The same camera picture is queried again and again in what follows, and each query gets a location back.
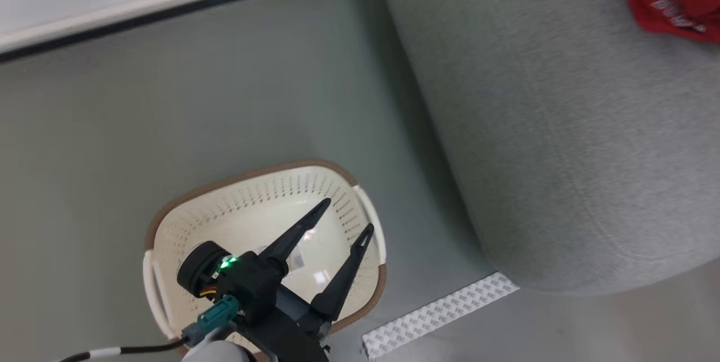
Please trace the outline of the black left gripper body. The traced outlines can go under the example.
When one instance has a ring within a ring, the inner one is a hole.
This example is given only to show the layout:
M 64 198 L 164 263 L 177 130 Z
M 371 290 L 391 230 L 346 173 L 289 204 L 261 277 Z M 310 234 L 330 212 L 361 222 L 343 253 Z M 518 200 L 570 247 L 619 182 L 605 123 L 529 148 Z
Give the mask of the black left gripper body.
M 218 296 L 236 298 L 237 331 L 268 360 L 327 361 L 322 343 L 331 321 L 282 285 L 284 272 L 277 260 L 253 252 L 226 257 L 216 271 Z

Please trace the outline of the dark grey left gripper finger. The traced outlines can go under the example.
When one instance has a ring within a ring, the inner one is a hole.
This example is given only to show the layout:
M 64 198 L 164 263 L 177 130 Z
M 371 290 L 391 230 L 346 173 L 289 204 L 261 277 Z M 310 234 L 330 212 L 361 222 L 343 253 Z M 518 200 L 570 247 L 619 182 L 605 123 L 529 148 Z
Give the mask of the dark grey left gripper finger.
M 342 267 L 335 273 L 326 288 L 313 298 L 312 308 L 326 321 L 334 322 L 339 318 L 374 234 L 375 226 L 368 224 L 353 242 L 349 250 L 349 257 Z
M 326 213 L 329 206 L 331 206 L 331 199 L 322 199 L 309 213 L 306 213 L 306 215 L 296 221 L 290 229 L 262 250 L 259 258 L 270 263 L 282 273 L 290 272 L 290 267 L 288 267 L 286 260 L 290 257 L 291 252 L 293 252 L 299 241 L 303 239 L 304 234 L 311 231 L 321 220 L 321 217 Z

